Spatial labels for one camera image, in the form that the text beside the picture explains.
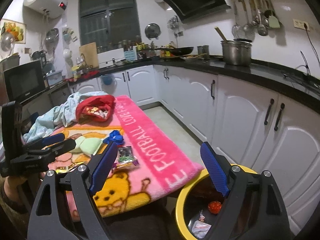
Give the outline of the person's left hand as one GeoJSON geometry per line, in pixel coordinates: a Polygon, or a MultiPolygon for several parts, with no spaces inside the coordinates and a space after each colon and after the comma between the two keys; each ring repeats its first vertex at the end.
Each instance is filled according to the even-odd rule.
{"type": "Polygon", "coordinates": [[[4,192],[10,201],[21,204],[22,200],[18,192],[18,187],[31,178],[37,178],[40,181],[43,178],[43,174],[33,174],[28,177],[8,176],[4,180],[4,192]]]}

